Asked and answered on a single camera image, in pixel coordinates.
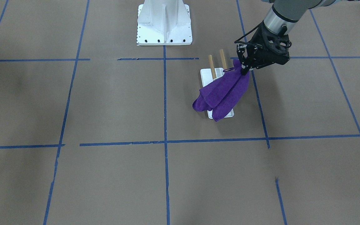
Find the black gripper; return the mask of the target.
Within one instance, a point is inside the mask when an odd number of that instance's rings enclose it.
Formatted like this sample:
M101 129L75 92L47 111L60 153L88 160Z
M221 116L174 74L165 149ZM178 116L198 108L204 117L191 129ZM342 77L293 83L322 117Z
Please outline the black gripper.
M280 26L280 33L272 33L264 22L258 24L244 36L235 40L237 56L241 65L241 75L251 69L261 69L272 64L285 65L289 60L292 42L286 34L286 24Z

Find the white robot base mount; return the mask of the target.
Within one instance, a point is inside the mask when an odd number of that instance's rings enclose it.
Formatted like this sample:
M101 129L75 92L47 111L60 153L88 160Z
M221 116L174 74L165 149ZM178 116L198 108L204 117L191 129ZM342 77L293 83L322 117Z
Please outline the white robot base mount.
M192 44L190 7L183 0L145 0L137 12L137 45Z

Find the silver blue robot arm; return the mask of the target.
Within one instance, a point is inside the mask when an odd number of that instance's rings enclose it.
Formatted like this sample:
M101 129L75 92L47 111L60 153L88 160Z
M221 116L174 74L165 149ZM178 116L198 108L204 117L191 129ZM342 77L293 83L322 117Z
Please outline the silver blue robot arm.
M289 59L292 42L289 33L309 9L330 6L334 0L273 0L264 20L246 35L235 40L241 74L251 69L260 69L272 64L284 65Z

